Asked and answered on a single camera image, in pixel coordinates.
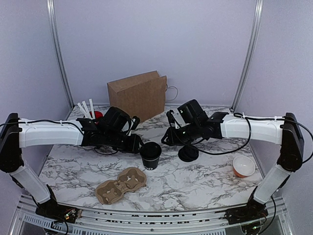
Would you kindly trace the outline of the black plastic cup lid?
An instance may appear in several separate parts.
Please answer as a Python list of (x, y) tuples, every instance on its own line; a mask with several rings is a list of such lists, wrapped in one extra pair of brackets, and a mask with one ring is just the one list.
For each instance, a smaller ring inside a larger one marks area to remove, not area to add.
[(156, 142), (147, 142), (140, 149), (140, 155), (145, 160), (154, 160), (162, 153), (160, 145)]

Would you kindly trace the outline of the black paper coffee cup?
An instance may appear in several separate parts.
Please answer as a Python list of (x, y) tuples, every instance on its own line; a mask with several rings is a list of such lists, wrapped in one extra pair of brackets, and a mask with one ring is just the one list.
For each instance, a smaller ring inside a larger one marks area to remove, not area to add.
[(146, 170), (154, 170), (158, 166), (159, 156), (148, 157), (141, 155), (141, 159)]

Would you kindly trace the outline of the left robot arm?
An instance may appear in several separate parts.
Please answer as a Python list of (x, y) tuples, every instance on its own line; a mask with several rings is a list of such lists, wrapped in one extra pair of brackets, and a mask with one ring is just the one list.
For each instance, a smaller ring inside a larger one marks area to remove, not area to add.
[(73, 223), (78, 209), (57, 202), (52, 188), (22, 158), (23, 149), (53, 145), (107, 146), (116, 152), (137, 154), (143, 142), (132, 131), (139, 123), (139, 117), (131, 117), (116, 107), (110, 107), (100, 117), (85, 114), (71, 120), (30, 120), (11, 113), (0, 126), (0, 170), (28, 191), (36, 204), (36, 214)]

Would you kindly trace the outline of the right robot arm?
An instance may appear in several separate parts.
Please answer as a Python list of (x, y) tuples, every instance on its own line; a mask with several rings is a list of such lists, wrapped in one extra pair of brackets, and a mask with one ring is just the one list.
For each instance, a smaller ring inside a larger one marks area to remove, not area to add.
[(244, 139), (245, 143), (237, 150), (253, 142), (269, 147), (268, 153), (277, 154), (277, 159), (270, 161), (272, 167), (252, 191), (247, 203), (227, 209), (224, 214), (230, 225), (267, 217), (267, 202), (305, 162), (301, 132), (304, 126), (295, 115), (254, 117), (243, 113), (215, 112), (208, 116), (195, 99), (180, 105), (177, 111), (176, 114), (173, 110), (166, 113), (169, 127), (161, 142), (168, 146), (180, 146), (178, 156), (184, 162), (194, 161), (201, 152), (218, 155), (199, 149), (196, 140)]

